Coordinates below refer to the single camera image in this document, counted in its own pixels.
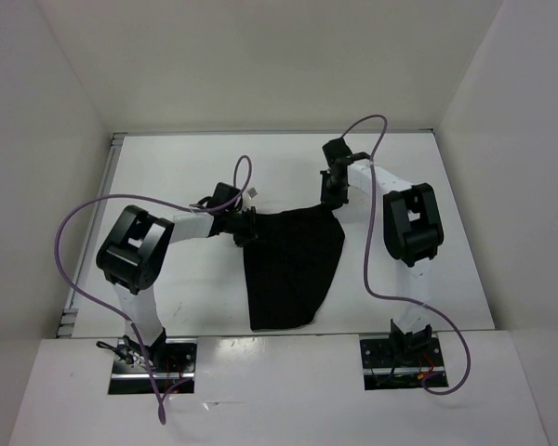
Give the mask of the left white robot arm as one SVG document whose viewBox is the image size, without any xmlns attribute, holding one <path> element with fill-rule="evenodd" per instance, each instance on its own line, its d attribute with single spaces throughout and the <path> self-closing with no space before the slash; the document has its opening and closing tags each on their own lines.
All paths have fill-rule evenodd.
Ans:
<svg viewBox="0 0 558 446">
<path fill-rule="evenodd" d="M 96 264 L 112 285 L 125 318 L 125 344 L 145 371 L 166 362 L 166 329 L 157 313 L 154 283 L 168 247 L 191 239 L 228 233 L 240 244 L 256 238 L 256 209 L 230 207 L 217 213 L 157 217 L 127 206 L 98 251 Z"/>
</svg>

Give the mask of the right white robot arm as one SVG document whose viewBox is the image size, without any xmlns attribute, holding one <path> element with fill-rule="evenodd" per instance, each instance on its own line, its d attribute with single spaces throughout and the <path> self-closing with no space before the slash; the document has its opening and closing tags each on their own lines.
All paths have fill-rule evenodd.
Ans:
<svg viewBox="0 0 558 446">
<path fill-rule="evenodd" d="M 327 169 L 321 172 L 321 203 L 338 209 L 348 203 L 354 187 L 371 199 L 370 221 L 363 260 L 367 292 L 381 300 L 405 302 L 402 315 L 391 321 L 389 353 L 400 365 L 411 364 L 430 343 L 432 328 L 422 319 L 428 307 L 429 272 L 444 242 L 444 229 L 433 187 L 413 184 L 377 166 L 365 152 L 326 150 Z M 370 288 L 369 258 L 376 208 L 382 206 L 382 239 L 398 263 L 399 295 L 380 295 Z"/>
</svg>

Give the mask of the black skirt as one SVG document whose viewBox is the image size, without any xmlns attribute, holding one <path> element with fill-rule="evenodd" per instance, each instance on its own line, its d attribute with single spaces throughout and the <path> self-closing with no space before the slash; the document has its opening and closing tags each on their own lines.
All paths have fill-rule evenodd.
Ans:
<svg viewBox="0 0 558 446">
<path fill-rule="evenodd" d="M 276 331 L 312 323 L 326 299 L 345 234 L 323 205 L 259 214 L 257 238 L 243 247 L 250 329 Z"/>
</svg>

